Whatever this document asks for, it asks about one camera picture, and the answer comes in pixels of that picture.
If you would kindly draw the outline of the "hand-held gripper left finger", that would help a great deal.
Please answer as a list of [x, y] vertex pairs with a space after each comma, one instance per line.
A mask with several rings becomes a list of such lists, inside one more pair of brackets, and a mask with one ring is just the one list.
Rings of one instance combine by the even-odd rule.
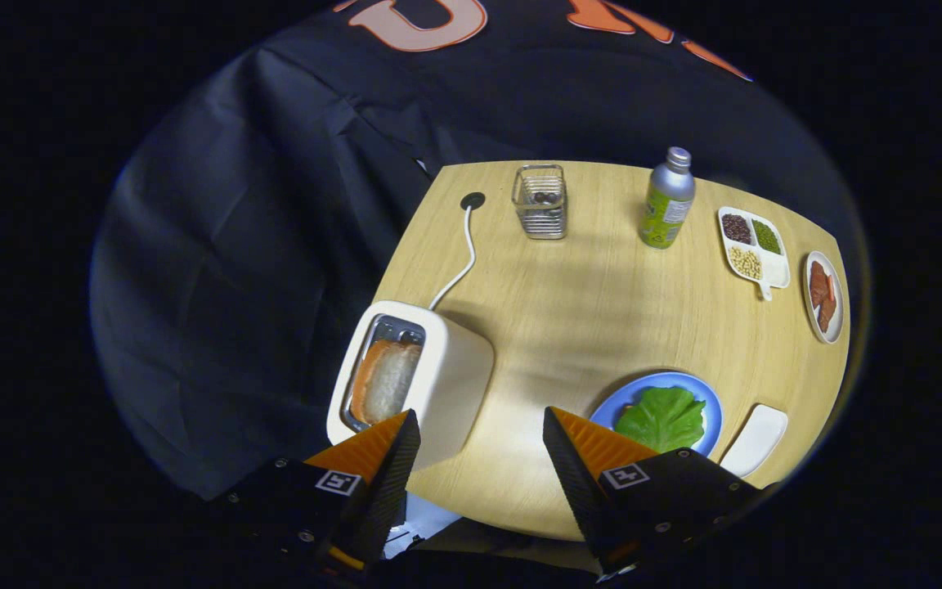
[[240, 547], [315, 575], [367, 575], [405, 506], [419, 447], [415, 411], [400, 411], [312, 457], [259, 467], [213, 506]]

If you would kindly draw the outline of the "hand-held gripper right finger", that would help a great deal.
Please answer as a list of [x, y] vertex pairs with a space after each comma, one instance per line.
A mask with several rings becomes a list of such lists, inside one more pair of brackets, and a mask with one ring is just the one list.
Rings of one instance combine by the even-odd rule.
[[764, 499], [690, 447], [657, 452], [560, 407], [542, 439], [603, 578], [672, 565]]

